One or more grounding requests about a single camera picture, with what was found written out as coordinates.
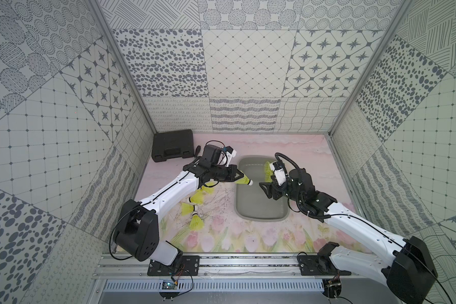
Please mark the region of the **grey plastic storage box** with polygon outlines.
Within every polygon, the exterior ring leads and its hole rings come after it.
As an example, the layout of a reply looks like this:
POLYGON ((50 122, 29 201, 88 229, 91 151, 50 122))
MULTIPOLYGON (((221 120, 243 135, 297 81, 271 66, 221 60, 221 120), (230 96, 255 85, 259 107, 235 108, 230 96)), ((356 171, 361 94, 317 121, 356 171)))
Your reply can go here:
POLYGON ((265 163, 275 162, 275 158, 263 156, 246 156, 240 159, 238 168, 253 181, 251 186, 236 186, 235 212, 245 220, 258 222, 278 222, 289 215, 286 200, 268 199, 260 182, 265 182, 265 163))

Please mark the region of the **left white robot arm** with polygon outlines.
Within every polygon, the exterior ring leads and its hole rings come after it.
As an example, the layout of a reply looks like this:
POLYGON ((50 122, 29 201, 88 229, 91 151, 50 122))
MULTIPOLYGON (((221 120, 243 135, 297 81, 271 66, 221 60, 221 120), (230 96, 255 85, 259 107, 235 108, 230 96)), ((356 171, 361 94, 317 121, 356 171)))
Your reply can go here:
POLYGON ((208 182, 238 182, 245 178, 232 159, 237 152, 230 146, 207 143, 203 154, 182 168, 168 185, 141 201, 128 200, 110 233, 110 243, 123 248, 137 261, 152 260, 167 267, 181 266, 182 251, 160 240, 160 222, 183 198, 208 182))

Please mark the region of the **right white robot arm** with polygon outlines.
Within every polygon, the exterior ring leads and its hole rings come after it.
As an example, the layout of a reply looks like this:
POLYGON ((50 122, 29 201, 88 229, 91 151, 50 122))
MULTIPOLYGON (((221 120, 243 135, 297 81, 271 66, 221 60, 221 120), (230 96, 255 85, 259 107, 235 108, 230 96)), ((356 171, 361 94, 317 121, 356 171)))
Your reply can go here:
POLYGON ((260 187, 268 198, 294 201, 302 215, 343 231, 370 251, 355 252, 331 243, 319 251, 319 257, 340 271, 380 282, 404 303, 426 301, 438 274, 423 240, 404 238, 358 216, 337 199, 316 190, 304 169, 288 172, 277 163, 269 163, 260 187))

